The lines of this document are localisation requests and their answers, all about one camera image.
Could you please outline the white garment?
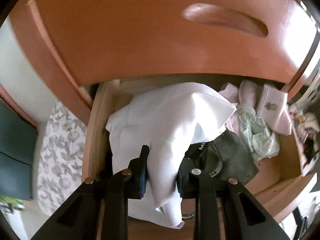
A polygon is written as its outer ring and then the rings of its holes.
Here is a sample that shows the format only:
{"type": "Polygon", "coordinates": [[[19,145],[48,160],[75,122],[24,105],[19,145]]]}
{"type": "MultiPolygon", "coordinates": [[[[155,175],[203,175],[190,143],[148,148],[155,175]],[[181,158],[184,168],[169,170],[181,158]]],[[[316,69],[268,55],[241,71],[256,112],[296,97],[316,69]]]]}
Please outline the white garment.
{"type": "Polygon", "coordinates": [[[184,226],[176,177],[185,152],[220,136],[235,110],[207,85],[188,82],[138,94],[109,116],[114,172],[128,167],[144,145],[150,149],[146,192],[141,200],[129,200],[130,217],[171,229],[184,226]]]}

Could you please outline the grey black underwear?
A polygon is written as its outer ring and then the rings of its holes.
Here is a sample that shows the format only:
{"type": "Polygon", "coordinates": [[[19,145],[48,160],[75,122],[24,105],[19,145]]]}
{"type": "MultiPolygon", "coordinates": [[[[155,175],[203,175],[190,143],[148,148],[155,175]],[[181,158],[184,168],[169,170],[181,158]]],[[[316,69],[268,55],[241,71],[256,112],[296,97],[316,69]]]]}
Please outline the grey black underwear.
{"type": "Polygon", "coordinates": [[[185,157],[212,177],[234,177],[244,185],[259,172],[247,146],[228,129],[213,141],[191,144],[185,157]]]}

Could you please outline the grey floral quilt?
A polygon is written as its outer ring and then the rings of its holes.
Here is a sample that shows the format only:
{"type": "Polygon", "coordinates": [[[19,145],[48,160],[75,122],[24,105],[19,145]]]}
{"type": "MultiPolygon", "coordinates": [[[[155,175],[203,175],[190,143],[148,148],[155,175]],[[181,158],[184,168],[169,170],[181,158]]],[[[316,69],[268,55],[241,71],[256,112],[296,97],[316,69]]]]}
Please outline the grey floral quilt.
{"type": "Polygon", "coordinates": [[[46,124],[37,173],[37,201],[51,216],[81,185],[87,126],[61,101],[46,124]]]}

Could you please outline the mint green cloth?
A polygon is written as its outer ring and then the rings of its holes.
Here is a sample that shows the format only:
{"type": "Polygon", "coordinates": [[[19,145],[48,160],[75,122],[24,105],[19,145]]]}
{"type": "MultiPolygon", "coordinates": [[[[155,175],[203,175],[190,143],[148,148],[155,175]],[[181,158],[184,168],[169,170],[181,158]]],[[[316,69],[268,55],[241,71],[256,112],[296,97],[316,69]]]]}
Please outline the mint green cloth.
{"type": "Polygon", "coordinates": [[[239,132],[253,160],[277,156],[280,150],[278,137],[268,128],[264,119],[245,103],[238,105],[238,113],[239,132]]]}

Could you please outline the dark teal cabinet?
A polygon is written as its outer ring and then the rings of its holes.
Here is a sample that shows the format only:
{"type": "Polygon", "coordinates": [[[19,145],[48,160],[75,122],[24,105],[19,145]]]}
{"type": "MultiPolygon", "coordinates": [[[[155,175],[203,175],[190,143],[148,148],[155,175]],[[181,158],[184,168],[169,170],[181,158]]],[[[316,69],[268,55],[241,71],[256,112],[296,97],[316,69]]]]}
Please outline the dark teal cabinet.
{"type": "Polygon", "coordinates": [[[31,200],[37,129],[1,103],[1,195],[31,200]]]}

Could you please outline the pink pineapple sock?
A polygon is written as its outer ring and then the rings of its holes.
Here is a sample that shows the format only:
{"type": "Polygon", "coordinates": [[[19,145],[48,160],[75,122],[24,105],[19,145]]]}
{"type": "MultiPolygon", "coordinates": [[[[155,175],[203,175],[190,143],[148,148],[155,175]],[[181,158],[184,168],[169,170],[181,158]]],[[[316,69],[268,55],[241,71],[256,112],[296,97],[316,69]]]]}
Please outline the pink pineapple sock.
{"type": "Polygon", "coordinates": [[[287,109],[287,93],[268,83],[264,84],[256,114],[262,117],[268,128],[275,133],[291,135],[292,122],[287,109]]]}

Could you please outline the colourful toy pile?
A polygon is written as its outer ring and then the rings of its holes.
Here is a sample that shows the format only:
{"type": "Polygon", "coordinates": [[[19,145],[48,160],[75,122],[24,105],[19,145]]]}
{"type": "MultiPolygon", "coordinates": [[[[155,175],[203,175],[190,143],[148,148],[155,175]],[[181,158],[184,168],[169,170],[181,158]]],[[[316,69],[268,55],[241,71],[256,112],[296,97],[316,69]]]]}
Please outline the colourful toy pile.
{"type": "Polygon", "coordinates": [[[313,169],[319,159],[319,123],[315,114],[307,112],[296,103],[289,107],[293,133],[297,139],[302,174],[306,175],[313,169]]]}

